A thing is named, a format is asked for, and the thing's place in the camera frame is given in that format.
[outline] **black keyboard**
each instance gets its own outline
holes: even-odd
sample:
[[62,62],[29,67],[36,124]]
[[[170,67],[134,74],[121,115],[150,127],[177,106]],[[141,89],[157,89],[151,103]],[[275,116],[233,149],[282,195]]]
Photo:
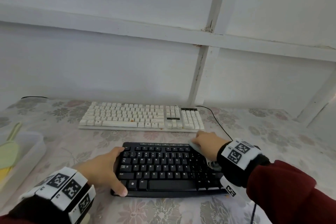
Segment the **black keyboard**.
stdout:
[[123,144],[116,175],[128,197],[199,197],[227,194],[221,172],[188,144]]

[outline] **hand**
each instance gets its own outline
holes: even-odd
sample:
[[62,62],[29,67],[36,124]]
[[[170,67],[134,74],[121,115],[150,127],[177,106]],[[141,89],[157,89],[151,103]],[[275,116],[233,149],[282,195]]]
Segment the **hand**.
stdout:
[[191,141],[199,145],[204,157],[211,161],[217,161],[217,153],[219,149],[229,142],[216,136],[215,132],[207,133],[204,131],[197,132],[196,137]]
[[109,186],[119,196],[125,197],[128,191],[113,171],[114,164],[117,164],[116,159],[124,149],[124,147],[114,147],[109,153],[89,159],[73,168],[84,175],[88,184]]

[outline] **table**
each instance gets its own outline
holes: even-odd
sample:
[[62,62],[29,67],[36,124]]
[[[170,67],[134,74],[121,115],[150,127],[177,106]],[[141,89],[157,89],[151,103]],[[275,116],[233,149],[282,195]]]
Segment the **table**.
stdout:
[[[187,143],[194,133],[133,132],[77,129],[78,122],[91,102],[45,98],[25,98],[0,112],[0,132],[10,131],[22,121],[23,131],[44,135],[47,152],[7,202],[1,213],[16,204],[20,194],[64,166],[71,167],[97,155],[107,153],[123,142]],[[317,188],[336,199],[336,151],[312,131],[300,125],[284,110],[229,109],[211,107],[214,115],[232,138],[258,145],[273,162],[286,161],[317,180]],[[199,107],[208,132],[228,136],[211,112]],[[90,209],[90,223],[177,223],[248,224],[253,205],[239,204],[226,196],[198,198],[120,198],[108,188],[97,188]],[[270,223],[257,207],[255,223]]]

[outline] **red sleeve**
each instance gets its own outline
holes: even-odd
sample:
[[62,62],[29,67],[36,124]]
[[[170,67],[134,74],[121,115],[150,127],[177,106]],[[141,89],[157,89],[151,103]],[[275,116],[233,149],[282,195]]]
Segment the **red sleeve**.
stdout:
[[276,160],[252,171],[246,193],[273,224],[336,223],[336,201],[315,185],[306,173]]
[[0,223],[1,224],[33,224],[32,222],[26,220],[16,220],[8,217],[7,215],[0,216]]

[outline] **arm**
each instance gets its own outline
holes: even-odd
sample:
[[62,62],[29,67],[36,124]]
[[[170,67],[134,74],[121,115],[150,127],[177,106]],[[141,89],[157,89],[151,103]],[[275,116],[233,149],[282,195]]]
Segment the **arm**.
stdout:
[[[117,179],[114,173],[116,158],[124,150],[124,147],[115,147],[109,153],[103,154],[80,163],[73,167],[87,179],[87,184],[83,188],[88,189],[94,186],[109,186],[117,194],[125,197],[128,193],[124,185]],[[82,198],[86,191],[78,192],[76,197]],[[0,223],[4,224],[42,224],[42,223],[71,223],[68,212],[60,210],[50,200],[34,195],[23,199],[17,204],[8,215],[0,217]]]
[[231,183],[246,188],[273,224],[336,223],[336,201],[315,189],[316,181],[299,169],[258,155],[244,171],[221,156],[230,141],[205,132],[192,141],[206,158],[221,165]]

